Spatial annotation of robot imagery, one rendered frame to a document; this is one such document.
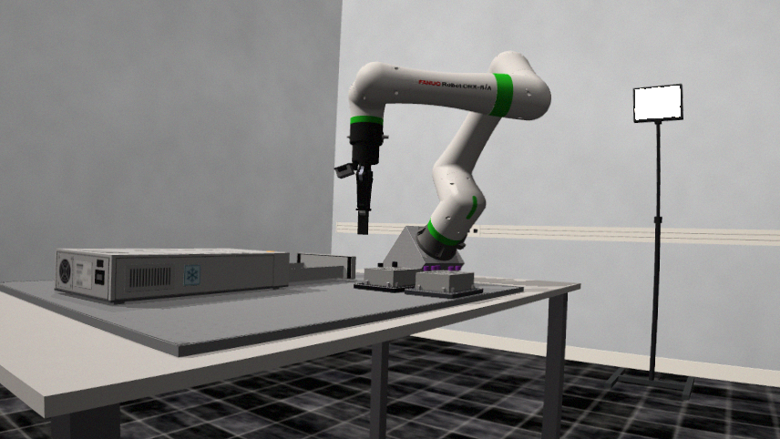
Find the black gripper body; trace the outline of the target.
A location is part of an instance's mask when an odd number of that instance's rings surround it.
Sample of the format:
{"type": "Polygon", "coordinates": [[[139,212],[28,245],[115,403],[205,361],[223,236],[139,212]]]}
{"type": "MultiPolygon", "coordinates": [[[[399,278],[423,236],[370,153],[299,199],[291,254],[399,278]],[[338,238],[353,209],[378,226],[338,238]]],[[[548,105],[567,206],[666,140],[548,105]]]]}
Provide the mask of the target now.
{"type": "Polygon", "coordinates": [[[368,170],[371,170],[372,165],[379,163],[379,146],[367,143],[353,144],[352,162],[359,165],[359,172],[361,167],[364,167],[367,183],[368,170]]]}

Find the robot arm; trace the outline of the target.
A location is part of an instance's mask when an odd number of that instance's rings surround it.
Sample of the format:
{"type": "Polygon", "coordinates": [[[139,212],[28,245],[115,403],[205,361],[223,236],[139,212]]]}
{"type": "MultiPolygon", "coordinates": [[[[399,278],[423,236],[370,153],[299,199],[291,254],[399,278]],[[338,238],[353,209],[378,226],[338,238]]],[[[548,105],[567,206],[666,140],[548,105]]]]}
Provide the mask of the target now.
{"type": "Polygon", "coordinates": [[[506,51],[493,59],[487,73],[436,72],[371,62],[359,70],[348,99],[351,145],[380,147],[389,138],[383,135],[385,104],[469,111],[433,166],[440,202],[430,221],[416,233],[423,252],[436,260],[451,260],[457,249],[466,247],[467,233],[487,205],[472,171],[492,132],[503,117],[542,117],[549,109],[551,93],[523,55],[506,51]]]}

